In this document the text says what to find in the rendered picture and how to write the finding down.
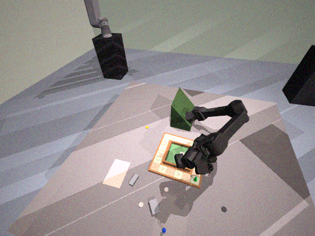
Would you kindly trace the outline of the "cream board squares with arrows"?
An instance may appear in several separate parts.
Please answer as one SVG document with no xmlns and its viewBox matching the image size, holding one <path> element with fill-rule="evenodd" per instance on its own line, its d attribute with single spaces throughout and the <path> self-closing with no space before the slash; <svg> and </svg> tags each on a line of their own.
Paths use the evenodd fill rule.
<svg viewBox="0 0 315 236">
<path fill-rule="evenodd" d="M 195 168 L 193 169 L 192 174 L 187 174 L 185 172 L 164 165 L 160 165 L 169 141 L 170 144 L 163 159 L 163 164 L 167 164 L 176 168 L 177 165 L 175 163 L 174 156 L 176 154 L 180 154 L 180 152 L 186 153 L 186 151 L 193 145 L 193 141 L 191 140 L 165 134 L 150 169 L 180 180 L 184 180 L 194 185 L 199 185 L 201 175 L 197 175 L 195 173 Z M 195 177 L 197 177 L 197 182 L 194 181 Z"/>
</svg>

